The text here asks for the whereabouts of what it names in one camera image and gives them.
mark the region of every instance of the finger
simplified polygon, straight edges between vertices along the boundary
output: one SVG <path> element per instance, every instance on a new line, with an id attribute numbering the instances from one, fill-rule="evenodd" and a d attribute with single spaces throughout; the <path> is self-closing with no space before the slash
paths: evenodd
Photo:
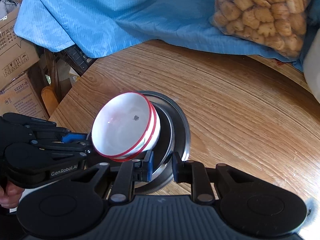
<path id="1" fill-rule="evenodd" d="M 9 204 L 9 205 L 1 205 L 3 208 L 16 208 L 18 206 L 19 202 Z"/>
<path id="2" fill-rule="evenodd" d="M 13 196 L 21 194 L 24 191 L 24 189 L 14 185 L 11 181 L 8 181 L 5 191 L 8 196 Z"/>
<path id="3" fill-rule="evenodd" d="M 14 195 L 14 196 L 7 196 L 6 194 L 3 197 L 0 197 L 0 204 L 1 205 L 11 205 L 14 203 L 19 202 L 22 194 Z"/>

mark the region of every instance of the bag of cookies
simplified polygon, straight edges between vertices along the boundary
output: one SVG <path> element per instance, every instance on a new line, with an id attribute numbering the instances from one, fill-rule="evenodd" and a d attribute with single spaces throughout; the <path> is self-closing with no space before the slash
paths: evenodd
<path id="1" fill-rule="evenodd" d="M 224 34 L 275 49 L 297 59 L 307 31 L 310 0 L 216 0 L 210 23 Z"/>

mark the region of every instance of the silver bolt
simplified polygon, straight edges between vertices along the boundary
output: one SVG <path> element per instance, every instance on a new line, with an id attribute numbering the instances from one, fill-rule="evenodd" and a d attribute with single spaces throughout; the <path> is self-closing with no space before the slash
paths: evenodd
<path id="1" fill-rule="evenodd" d="M 211 196 L 209 194 L 200 194 L 198 196 L 198 200 L 201 202 L 210 202 L 213 200 L 213 196 Z"/>
<path id="2" fill-rule="evenodd" d="M 116 203 L 120 203 L 120 202 L 123 202 L 127 199 L 127 197 L 123 194 L 113 194 L 110 199 L 113 201 L 113 202 L 116 202 Z"/>

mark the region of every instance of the black ribbed surface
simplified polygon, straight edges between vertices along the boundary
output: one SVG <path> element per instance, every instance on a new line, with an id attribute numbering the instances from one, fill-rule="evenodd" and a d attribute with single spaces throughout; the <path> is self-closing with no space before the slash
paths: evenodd
<path id="1" fill-rule="evenodd" d="M 25 240 L 38 238 L 28 236 Z M 253 240 L 229 228 L 214 208 L 189 196 L 135 196 L 110 209 L 102 223 L 74 240 Z M 301 240 L 291 235 L 282 240 Z"/>

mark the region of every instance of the wooden table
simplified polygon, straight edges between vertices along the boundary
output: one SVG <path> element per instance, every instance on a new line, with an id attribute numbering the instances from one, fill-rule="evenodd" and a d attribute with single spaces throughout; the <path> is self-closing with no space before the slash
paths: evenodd
<path id="1" fill-rule="evenodd" d="M 190 159 L 227 163 L 320 203 L 320 105 L 292 80 L 245 56 L 149 41 L 98 59 L 61 102 L 52 121 L 89 132 L 104 104 L 132 90 L 175 100 L 191 129 Z M 169 184 L 156 194 L 186 194 Z M 306 240 L 319 239 L 311 211 Z"/>

